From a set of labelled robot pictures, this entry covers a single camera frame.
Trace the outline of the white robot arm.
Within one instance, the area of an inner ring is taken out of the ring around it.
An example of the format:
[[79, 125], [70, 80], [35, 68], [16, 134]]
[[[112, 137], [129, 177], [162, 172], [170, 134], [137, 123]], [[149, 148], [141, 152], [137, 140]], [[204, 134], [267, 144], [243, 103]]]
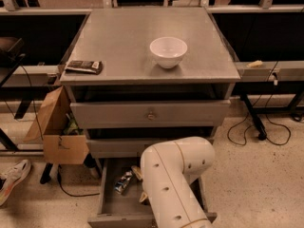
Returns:
[[143, 151], [141, 199], [149, 200], [158, 228], [212, 228], [190, 185], [214, 159], [213, 145], [202, 137], [159, 142]]

